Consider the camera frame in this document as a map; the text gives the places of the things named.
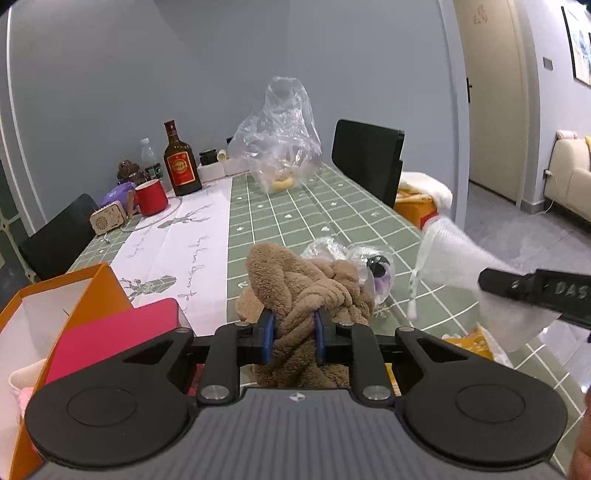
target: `black handle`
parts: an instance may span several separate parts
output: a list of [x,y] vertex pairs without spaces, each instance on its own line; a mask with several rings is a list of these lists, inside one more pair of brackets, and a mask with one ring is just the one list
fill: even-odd
[[352,394],[368,407],[393,405],[394,390],[377,338],[366,325],[355,323],[350,328],[353,364],[349,367],[349,381]]
[[468,103],[472,103],[472,97],[470,96],[470,89],[472,85],[470,85],[470,79],[466,77],[466,90],[468,91]]
[[554,310],[561,320],[591,330],[591,275],[542,269],[518,275],[485,268],[478,285],[499,297]]

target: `chair backrest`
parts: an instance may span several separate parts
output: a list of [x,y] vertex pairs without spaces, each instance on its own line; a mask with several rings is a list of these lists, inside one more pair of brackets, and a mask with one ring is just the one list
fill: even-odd
[[403,143],[402,130],[341,119],[336,124],[332,161],[351,180],[394,207]]
[[98,210],[83,193],[18,246],[25,262],[42,280],[63,275],[95,237],[91,214]]
[[30,284],[31,280],[27,278],[20,265],[5,264],[0,268],[0,312],[16,292]]

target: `person's hand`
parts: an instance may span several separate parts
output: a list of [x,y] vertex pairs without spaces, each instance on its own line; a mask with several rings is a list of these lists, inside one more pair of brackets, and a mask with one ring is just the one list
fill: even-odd
[[581,431],[570,462],[570,480],[591,480],[591,388],[585,395],[587,411],[581,420]]

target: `door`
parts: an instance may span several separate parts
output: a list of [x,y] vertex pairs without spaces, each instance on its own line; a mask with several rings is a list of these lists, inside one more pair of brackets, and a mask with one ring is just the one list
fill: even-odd
[[527,104],[508,0],[454,0],[470,97],[470,179],[516,201],[527,159]]

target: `white towel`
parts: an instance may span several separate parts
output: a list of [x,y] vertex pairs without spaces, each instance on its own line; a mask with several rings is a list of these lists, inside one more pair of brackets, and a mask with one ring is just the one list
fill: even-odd
[[420,171],[403,171],[400,175],[400,188],[411,188],[429,195],[437,208],[450,209],[453,193],[443,183]]
[[574,130],[558,130],[556,132],[556,138],[558,140],[577,140],[579,134]]

